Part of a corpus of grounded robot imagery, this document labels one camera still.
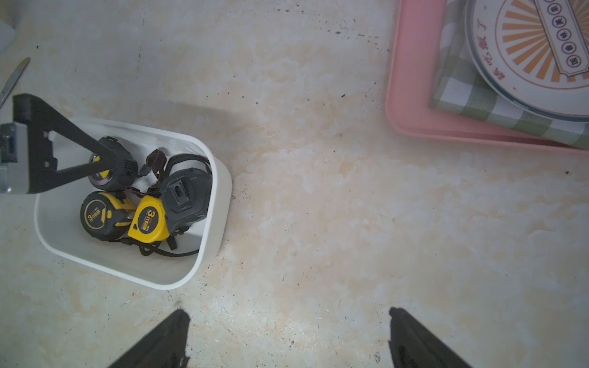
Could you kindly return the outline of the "pink plastic tray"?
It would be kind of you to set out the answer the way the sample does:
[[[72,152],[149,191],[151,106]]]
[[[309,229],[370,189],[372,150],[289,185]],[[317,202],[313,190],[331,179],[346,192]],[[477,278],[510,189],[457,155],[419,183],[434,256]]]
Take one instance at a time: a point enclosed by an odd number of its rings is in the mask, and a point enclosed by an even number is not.
[[[393,128],[420,138],[586,152],[430,106],[447,2],[400,3],[385,104]]]

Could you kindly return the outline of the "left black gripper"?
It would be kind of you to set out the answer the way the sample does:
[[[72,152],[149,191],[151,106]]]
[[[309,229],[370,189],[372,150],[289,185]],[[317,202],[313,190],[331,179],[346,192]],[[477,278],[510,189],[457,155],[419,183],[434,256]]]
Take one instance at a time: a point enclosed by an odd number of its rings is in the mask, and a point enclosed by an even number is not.
[[[12,98],[13,122],[1,125],[1,194],[38,194],[115,168],[117,154],[86,134],[43,99],[32,94]],[[98,155],[75,167],[58,168],[50,133]]]

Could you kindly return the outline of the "round dark grey tape measure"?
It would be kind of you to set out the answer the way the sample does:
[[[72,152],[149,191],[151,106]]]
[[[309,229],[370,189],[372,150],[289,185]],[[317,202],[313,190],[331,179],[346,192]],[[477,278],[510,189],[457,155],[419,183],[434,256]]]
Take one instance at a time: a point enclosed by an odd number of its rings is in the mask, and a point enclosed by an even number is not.
[[[137,161],[114,137],[104,136],[98,142],[116,153],[117,162],[114,168],[89,176],[92,186],[106,192],[124,191],[131,187],[139,173]]]

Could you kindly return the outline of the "small yellow tape measure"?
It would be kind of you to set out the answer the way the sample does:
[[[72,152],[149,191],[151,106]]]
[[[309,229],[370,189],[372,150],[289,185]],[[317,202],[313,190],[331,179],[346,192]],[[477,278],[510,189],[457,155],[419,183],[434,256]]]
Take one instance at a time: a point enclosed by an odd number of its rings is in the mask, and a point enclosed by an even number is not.
[[[170,232],[162,200],[153,196],[144,196],[136,209],[127,234],[144,244],[167,240]]]

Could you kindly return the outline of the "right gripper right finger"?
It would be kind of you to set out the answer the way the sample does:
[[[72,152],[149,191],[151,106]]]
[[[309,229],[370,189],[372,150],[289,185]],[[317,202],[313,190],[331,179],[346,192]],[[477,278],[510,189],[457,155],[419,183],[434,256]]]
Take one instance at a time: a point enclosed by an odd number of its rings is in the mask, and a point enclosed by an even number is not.
[[[391,308],[389,347],[394,367],[470,367],[403,308]]]

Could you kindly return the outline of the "white orange patterned plate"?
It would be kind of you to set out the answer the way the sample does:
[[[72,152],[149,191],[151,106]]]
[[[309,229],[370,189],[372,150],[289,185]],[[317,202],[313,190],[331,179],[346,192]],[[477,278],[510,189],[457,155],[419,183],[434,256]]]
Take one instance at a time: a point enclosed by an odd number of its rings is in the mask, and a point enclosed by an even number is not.
[[[505,100],[540,117],[588,122],[587,1],[467,1],[464,29],[476,68]]]

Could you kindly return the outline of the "black yellow rubber tape measure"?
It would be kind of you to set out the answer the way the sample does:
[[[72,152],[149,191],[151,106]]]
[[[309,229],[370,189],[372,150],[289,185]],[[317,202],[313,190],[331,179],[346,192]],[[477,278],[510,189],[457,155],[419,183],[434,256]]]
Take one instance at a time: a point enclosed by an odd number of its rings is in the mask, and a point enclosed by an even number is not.
[[[124,192],[90,193],[81,205],[81,225],[87,234],[103,242],[114,242],[127,234],[136,207]]]

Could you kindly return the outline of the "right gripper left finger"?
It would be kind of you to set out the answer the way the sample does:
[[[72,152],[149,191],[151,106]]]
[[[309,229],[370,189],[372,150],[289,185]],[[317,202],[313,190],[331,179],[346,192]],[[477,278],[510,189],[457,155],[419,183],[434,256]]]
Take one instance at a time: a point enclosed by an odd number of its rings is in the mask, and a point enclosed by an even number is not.
[[[187,367],[187,338],[190,316],[183,309],[174,311],[153,328],[110,367]]]

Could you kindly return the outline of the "large black tape measure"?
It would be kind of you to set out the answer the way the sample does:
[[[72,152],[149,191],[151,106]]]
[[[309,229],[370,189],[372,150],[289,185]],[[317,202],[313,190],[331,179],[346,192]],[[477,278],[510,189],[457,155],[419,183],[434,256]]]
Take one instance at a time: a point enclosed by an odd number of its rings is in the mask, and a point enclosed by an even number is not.
[[[176,165],[188,161],[204,164],[205,169],[189,167],[173,170]],[[172,236],[183,234],[193,223],[207,217],[212,190],[213,171],[205,156],[182,153],[168,160],[160,184],[160,199]]]

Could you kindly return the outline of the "white plastic storage box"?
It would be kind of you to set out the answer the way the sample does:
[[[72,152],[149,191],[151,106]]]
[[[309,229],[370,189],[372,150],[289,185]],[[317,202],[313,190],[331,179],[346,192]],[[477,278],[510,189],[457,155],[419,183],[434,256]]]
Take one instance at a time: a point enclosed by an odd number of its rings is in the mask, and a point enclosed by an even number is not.
[[[227,166],[210,148],[193,136],[152,127],[98,118],[75,118],[73,122],[95,139],[103,136],[119,139],[136,160],[155,149],[169,155],[206,156],[213,171],[210,210],[206,219],[177,238],[180,252],[197,250],[197,254],[178,258],[142,256],[136,245],[101,242],[83,230],[81,204],[94,187],[88,179],[79,179],[37,195],[34,224],[44,247],[63,258],[157,290],[179,288],[210,265],[222,245],[233,190]]]

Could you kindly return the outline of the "green checkered cloth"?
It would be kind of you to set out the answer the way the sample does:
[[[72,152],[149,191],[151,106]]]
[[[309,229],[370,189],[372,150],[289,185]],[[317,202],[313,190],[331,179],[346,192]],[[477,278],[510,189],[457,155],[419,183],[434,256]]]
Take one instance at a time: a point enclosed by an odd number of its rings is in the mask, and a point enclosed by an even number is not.
[[[464,1],[448,1],[430,106],[497,127],[527,133],[581,150],[588,149],[588,126],[533,115],[500,97],[477,71],[466,45]]]

